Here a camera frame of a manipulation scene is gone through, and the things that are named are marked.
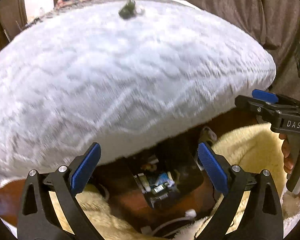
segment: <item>hand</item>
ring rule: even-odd
[[[279,139],[284,140],[281,147],[281,151],[283,153],[283,169],[286,173],[291,174],[294,165],[290,157],[291,147],[288,142],[288,137],[286,134],[281,133],[279,134]]]

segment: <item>white cord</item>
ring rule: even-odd
[[[200,221],[201,221],[202,223],[204,223],[204,222],[207,221],[207,220],[208,220],[208,217],[203,218],[203,219],[201,219]],[[185,225],[185,226],[183,226],[183,227],[181,227],[181,228],[178,228],[178,229],[176,229],[176,230],[174,230],[174,231],[172,231],[172,232],[170,232],[170,233],[167,233],[166,235],[162,236],[162,238],[166,238],[167,236],[171,236],[172,234],[175,234],[175,233],[177,233],[177,232],[180,232],[182,229],[184,229],[184,228],[186,228],[186,227],[187,227],[187,225]]]
[[[106,189],[106,187],[104,187],[103,185],[99,184],[103,190],[105,191],[105,201],[108,202],[109,198],[110,198],[110,193],[109,191]]]
[[[152,231],[151,236],[154,236],[159,230],[161,230],[162,228],[164,228],[170,224],[173,224],[173,223],[179,222],[179,221],[192,220],[196,216],[197,216],[197,214],[194,209],[187,210],[185,217],[176,218],[176,219],[173,219],[173,220],[163,223],[162,225],[158,226],[155,230]]]
[[[2,218],[0,218],[1,221],[5,224],[5,226],[10,230],[10,232],[16,237],[18,238],[18,234],[17,234],[17,228],[14,227],[13,225],[9,224],[7,221],[3,220]]]

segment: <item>pillow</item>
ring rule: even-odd
[[[272,57],[225,20],[170,0],[123,20],[125,2],[54,12],[0,52],[0,187],[94,141],[99,164],[132,155],[273,82]]]

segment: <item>metal screw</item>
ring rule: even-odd
[[[270,175],[270,171],[268,171],[268,170],[263,170],[263,175],[265,175],[265,176],[269,176]]]
[[[29,175],[30,175],[31,177],[33,177],[36,173],[37,173],[37,172],[36,172],[35,170],[31,170],[31,171],[29,172]]]
[[[239,172],[241,170],[241,168],[238,165],[234,165],[234,166],[232,166],[232,170],[235,172]]]
[[[65,172],[67,170],[67,166],[60,166],[58,171]]]

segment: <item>fuzzy fabric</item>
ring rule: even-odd
[[[0,52],[0,187],[94,141],[100,165],[133,155],[273,82],[272,57],[229,22],[170,0],[123,20],[126,1],[46,14]]]
[[[245,171],[260,173],[261,170],[268,169],[271,172],[278,193],[283,195],[281,202],[284,215],[284,236],[286,236],[300,219],[300,199],[285,192],[286,173],[283,171],[281,145],[282,140],[279,140],[278,134],[271,132],[270,124],[258,124],[237,129],[222,136],[212,148],[217,154],[225,156],[231,165],[238,164]],[[50,193],[50,196],[62,228],[71,232],[55,193]],[[105,239],[158,239],[141,235],[125,221],[110,215],[108,204],[98,193],[85,191],[78,194],[76,198],[91,223]],[[245,192],[228,233],[237,229],[248,198],[249,192]],[[193,240],[205,228],[221,201],[222,197],[209,217],[182,229],[174,240]]]

